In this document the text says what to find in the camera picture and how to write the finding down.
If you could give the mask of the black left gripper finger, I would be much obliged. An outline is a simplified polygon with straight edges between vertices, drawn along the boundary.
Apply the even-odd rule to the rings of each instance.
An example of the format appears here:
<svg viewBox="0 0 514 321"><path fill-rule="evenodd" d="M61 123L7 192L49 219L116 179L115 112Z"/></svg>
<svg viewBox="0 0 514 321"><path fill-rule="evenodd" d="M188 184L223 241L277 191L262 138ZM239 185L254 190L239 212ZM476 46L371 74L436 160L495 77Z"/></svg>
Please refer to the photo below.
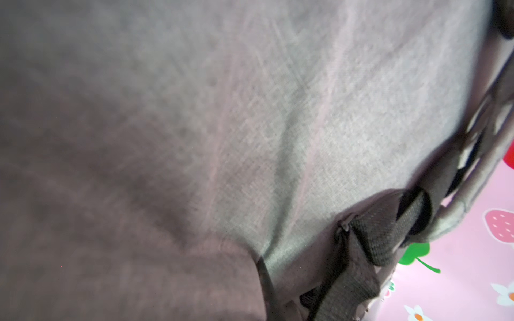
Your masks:
<svg viewBox="0 0 514 321"><path fill-rule="evenodd" d="M282 306L277 299L277 295L270 278L269 271L264 262L264 258L260 258L256 263L258 276L262 288L262 295L266 309L267 321L285 321Z"/></svg>

